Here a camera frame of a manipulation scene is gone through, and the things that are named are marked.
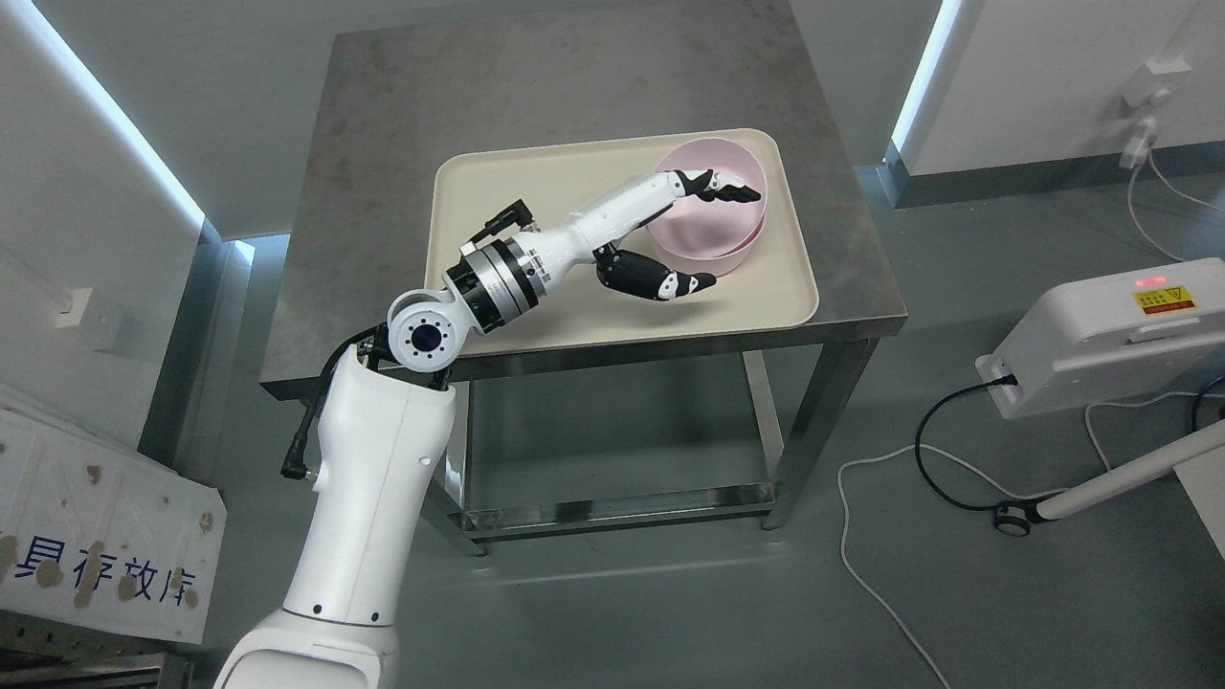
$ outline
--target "beige tray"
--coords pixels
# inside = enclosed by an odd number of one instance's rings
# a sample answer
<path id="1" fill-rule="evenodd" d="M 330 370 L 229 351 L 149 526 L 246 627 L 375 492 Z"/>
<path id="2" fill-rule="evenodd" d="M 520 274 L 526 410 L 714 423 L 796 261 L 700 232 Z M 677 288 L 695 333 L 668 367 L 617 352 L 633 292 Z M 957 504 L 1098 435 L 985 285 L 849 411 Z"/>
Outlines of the beige tray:
<path id="1" fill-rule="evenodd" d="M 817 310 L 817 286 L 800 234 L 778 146 L 752 129 L 704 131 L 466 153 L 439 168 L 426 256 L 428 287 L 459 260 L 459 245 L 507 204 L 523 199 L 541 228 L 626 179 L 648 173 L 669 151 L 702 136 L 740 143 L 766 170 L 766 224 L 748 257 L 704 292 L 648 302 L 601 286 L 594 266 L 578 266 L 565 288 L 488 337 L 469 337 L 466 356 L 642 342 L 791 327 Z M 652 255 L 644 229 L 622 244 Z"/>

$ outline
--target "warning label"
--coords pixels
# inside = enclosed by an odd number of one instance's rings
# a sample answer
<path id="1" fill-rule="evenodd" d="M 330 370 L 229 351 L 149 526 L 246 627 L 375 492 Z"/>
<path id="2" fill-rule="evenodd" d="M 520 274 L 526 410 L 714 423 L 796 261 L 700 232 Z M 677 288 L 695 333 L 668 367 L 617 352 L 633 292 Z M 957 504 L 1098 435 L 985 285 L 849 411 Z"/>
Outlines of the warning label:
<path id="1" fill-rule="evenodd" d="M 1163 287 L 1148 292 L 1134 292 L 1132 297 L 1145 315 L 1158 315 L 1180 309 L 1194 309 L 1196 302 L 1191 298 L 1191 292 L 1183 286 Z"/>

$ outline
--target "table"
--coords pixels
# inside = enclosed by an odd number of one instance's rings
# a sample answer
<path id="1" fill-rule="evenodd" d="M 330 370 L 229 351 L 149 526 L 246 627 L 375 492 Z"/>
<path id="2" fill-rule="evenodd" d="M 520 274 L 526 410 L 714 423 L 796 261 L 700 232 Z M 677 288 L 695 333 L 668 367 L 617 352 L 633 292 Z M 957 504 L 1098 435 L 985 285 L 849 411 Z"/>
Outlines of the table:
<path id="1" fill-rule="evenodd" d="M 338 36 L 261 383 L 282 400 L 305 396 L 337 342 L 424 283 L 434 173 L 448 158 L 733 128 L 766 131 L 782 151 L 821 291 L 807 322 L 467 357 L 452 380 L 741 352 L 769 481 L 469 511 L 461 418 L 448 462 L 462 479 L 431 489 L 423 516 L 472 553 L 501 538 L 697 519 L 760 515 L 766 528 L 780 526 L 877 341 L 907 319 L 783 0 L 653 1 Z M 784 444 L 760 351 L 815 343 L 821 354 Z"/>

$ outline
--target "gray floor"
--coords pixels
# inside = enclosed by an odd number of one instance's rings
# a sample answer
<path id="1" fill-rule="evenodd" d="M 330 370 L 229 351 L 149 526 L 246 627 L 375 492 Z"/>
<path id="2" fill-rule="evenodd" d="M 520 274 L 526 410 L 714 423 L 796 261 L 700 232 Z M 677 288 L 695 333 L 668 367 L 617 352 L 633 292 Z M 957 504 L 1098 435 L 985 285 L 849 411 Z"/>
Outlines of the gray floor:
<path id="1" fill-rule="evenodd" d="M 877 349 L 791 521 L 774 532 L 735 520 L 519 541 L 481 559 L 423 525 L 401 597 L 401 687 L 937 685 L 840 566 L 838 465 L 909 443 L 924 409 L 975 383 L 973 359 L 1046 288 L 1166 261 L 1131 227 L 1122 186 L 893 211 L 872 169 L 860 180 L 911 316 Z M 1180 183 L 1220 197 L 1225 177 Z M 1138 200 L 1170 249 L 1225 248 L 1225 219 L 1154 183 Z M 183 649 L 205 674 L 279 604 L 314 503 L 306 485 L 277 476 L 300 407 L 256 384 L 284 239 L 252 244 L 213 477 L 229 523 L 206 644 Z M 815 357 L 767 356 L 788 423 Z M 734 358 L 501 380 L 477 394 L 478 505 L 761 476 Z M 559 403 L 564 394 L 589 406 Z M 1183 409 L 1104 411 L 1098 428 L 1122 461 L 1177 435 Z M 1023 492 L 1100 466 L 1076 409 L 1003 422 L 986 397 L 967 400 L 930 440 Z M 991 497 L 964 472 L 936 473 L 959 495 Z M 905 457 L 846 478 L 853 561 L 954 687 L 1225 684 L 1225 566 L 1178 483 L 1014 539 L 941 503 Z"/>

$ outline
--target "pink bowl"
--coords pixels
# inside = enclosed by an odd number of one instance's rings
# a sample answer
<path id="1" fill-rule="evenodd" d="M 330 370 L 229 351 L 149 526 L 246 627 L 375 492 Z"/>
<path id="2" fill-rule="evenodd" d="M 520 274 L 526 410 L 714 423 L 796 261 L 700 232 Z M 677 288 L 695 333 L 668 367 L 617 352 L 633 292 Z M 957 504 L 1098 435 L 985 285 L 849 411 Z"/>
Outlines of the pink bowl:
<path id="1" fill-rule="evenodd" d="M 657 256 L 669 267 L 718 276 L 739 266 L 761 234 L 766 217 L 766 173 L 742 146 L 715 137 L 684 143 L 655 166 L 657 172 L 704 169 L 744 179 L 761 192 L 761 200 L 735 204 L 688 196 L 652 221 L 647 230 Z"/>

